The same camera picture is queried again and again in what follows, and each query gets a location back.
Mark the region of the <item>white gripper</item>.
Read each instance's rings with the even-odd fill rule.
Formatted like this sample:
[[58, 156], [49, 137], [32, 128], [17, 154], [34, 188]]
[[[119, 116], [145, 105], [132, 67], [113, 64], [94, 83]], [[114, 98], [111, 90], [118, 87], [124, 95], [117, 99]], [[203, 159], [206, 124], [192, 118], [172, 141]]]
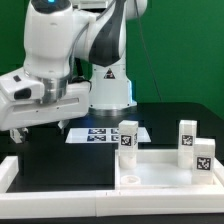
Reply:
[[83, 117], [89, 108], [88, 82], [67, 86], [66, 95], [52, 104], [39, 104], [33, 100], [10, 101], [0, 90], [0, 131], [19, 129], [20, 140], [25, 142], [29, 130], [23, 127], [58, 122], [63, 134], [69, 120]]

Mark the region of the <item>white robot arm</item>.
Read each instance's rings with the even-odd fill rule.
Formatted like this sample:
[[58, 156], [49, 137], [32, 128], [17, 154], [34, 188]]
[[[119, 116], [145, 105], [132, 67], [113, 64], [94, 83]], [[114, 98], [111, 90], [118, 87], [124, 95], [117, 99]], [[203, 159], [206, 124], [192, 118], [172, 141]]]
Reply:
[[125, 74], [126, 22], [148, 0], [30, 0], [25, 60], [0, 76], [0, 131], [22, 141], [30, 126], [61, 127], [90, 108], [134, 109]]

